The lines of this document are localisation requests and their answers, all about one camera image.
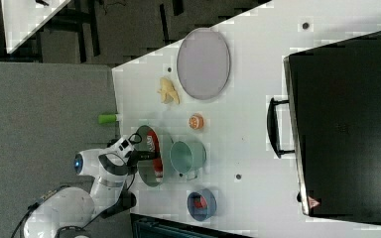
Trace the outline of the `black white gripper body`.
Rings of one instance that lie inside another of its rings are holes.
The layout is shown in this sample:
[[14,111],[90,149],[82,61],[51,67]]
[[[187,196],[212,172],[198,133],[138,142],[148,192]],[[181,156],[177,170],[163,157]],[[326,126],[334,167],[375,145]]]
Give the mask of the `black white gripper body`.
[[112,139],[107,144],[108,159],[116,166],[132,165],[131,154],[135,150],[135,143],[129,138]]

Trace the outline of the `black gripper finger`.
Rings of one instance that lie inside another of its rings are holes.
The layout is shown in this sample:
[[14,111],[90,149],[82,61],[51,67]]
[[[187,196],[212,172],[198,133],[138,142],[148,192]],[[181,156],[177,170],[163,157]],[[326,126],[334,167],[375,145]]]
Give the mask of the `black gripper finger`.
[[132,158],[136,161],[149,161],[154,159],[154,153],[149,151],[134,151]]

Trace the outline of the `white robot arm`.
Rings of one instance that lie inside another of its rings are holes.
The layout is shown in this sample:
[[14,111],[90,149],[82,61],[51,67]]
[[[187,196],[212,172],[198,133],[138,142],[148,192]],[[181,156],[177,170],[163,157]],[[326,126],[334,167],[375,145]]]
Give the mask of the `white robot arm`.
[[78,152],[73,169],[89,185],[64,184],[49,190],[27,209],[11,238],[92,238],[87,227],[137,204],[130,191],[141,161],[159,154],[139,150],[139,141],[119,138],[106,148]]

